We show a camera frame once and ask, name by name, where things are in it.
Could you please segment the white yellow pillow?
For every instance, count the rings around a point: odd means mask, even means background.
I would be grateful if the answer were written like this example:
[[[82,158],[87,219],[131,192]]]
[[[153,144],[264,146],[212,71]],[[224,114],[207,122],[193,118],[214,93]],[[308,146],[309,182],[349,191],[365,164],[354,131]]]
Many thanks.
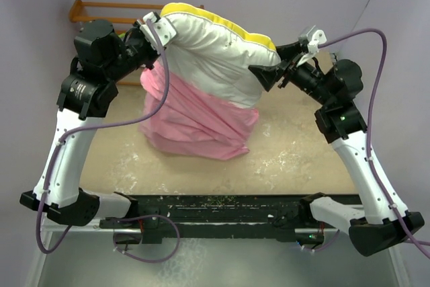
[[[249,66],[280,62],[270,37],[186,3],[165,5],[161,16],[177,31],[165,50],[172,73],[240,108],[255,106],[263,88]]]

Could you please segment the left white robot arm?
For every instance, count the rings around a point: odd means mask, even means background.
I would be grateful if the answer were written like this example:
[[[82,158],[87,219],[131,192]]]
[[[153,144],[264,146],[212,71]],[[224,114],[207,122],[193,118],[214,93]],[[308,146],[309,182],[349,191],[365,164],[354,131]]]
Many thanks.
[[[124,228],[138,221],[137,202],[121,193],[91,193],[80,187],[81,174],[93,137],[118,95],[117,82],[145,66],[152,68],[175,36],[162,21],[141,19],[119,37],[113,25],[97,19],[83,25],[74,39],[76,56],[60,86],[56,131],[48,160],[36,187],[19,202],[68,226],[85,226],[94,218],[115,218]]]

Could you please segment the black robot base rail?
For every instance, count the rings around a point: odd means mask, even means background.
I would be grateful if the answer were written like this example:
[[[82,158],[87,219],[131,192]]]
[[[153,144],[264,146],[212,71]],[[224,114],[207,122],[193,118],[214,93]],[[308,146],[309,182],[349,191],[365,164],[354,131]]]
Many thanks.
[[[135,195],[125,222],[101,220],[103,229],[133,233],[141,243],[164,238],[274,239],[320,247],[326,225],[301,213],[301,195]]]

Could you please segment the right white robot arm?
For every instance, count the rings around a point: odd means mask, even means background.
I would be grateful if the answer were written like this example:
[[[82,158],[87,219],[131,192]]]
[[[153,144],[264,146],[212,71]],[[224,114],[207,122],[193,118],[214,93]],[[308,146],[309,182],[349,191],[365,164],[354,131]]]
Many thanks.
[[[317,128],[340,156],[363,205],[363,210],[356,210],[325,194],[313,194],[300,202],[300,222],[306,227],[319,222],[335,227],[348,234],[366,257],[405,242],[425,221],[398,197],[368,143],[370,127],[354,103],[363,89],[359,65],[342,59],[324,73],[316,65],[300,62],[299,43],[280,50],[284,59],[277,65],[251,65],[250,72],[266,91],[291,83],[321,105],[314,114]]]

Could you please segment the pink satin pillowcase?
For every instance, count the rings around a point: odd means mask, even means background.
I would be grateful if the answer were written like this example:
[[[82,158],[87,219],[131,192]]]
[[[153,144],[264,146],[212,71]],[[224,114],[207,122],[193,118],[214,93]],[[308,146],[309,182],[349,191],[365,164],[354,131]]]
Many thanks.
[[[175,63],[163,107],[140,125],[154,148],[226,161],[249,152],[262,94],[244,68]]]

